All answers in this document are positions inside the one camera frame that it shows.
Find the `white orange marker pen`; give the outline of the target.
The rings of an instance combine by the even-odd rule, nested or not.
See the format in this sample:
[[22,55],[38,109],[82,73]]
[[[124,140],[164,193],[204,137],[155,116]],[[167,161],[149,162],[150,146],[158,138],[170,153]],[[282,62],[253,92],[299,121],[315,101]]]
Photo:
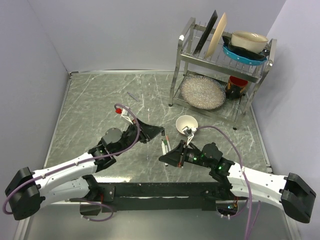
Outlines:
[[168,152],[170,152],[172,149],[171,149],[171,145],[170,145],[169,138],[167,135],[165,136],[165,139],[166,139],[166,145],[167,145]]

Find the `white green marker pen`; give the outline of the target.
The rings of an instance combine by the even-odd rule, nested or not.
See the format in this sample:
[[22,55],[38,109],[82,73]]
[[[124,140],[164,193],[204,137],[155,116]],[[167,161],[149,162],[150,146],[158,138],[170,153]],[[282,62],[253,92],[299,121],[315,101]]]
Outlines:
[[165,152],[168,153],[167,141],[163,140],[163,143],[164,143]]

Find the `purple pen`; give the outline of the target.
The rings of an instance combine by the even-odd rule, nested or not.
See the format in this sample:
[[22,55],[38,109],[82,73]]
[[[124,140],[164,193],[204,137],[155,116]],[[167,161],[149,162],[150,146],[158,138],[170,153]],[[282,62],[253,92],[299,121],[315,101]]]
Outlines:
[[128,94],[131,98],[133,98],[135,101],[137,101],[137,102],[140,101],[140,100],[139,100],[137,97],[135,97],[132,93],[130,93],[130,92],[127,91],[127,94]]

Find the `white black marker pen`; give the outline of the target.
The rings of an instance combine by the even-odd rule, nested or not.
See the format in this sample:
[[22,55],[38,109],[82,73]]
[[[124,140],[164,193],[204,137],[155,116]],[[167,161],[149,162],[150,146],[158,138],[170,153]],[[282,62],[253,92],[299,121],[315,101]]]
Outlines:
[[165,145],[164,145],[164,141],[161,141],[161,149],[162,149],[162,155],[164,156],[166,154],[166,150],[165,150]]

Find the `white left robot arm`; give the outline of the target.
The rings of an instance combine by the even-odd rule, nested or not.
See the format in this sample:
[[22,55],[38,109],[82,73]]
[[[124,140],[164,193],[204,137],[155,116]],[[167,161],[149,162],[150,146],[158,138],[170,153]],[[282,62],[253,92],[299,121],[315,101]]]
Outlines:
[[62,200],[93,201],[100,193],[94,173],[113,165],[116,156],[128,151],[137,142],[146,144],[164,133],[164,127],[136,119],[125,131],[108,129],[96,146],[72,160],[41,170],[21,168],[4,191],[6,199],[2,211],[19,221]]

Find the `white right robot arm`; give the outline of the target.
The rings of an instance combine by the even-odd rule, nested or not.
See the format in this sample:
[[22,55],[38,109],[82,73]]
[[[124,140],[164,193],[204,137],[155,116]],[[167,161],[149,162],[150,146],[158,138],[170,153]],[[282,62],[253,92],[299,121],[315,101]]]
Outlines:
[[223,157],[214,142],[198,149],[183,140],[171,151],[161,155],[159,161],[181,168],[185,163],[209,168],[209,175],[221,183],[219,195],[224,199],[233,196],[268,203],[284,210],[290,218],[308,224],[317,194],[298,175],[275,175],[261,172]]

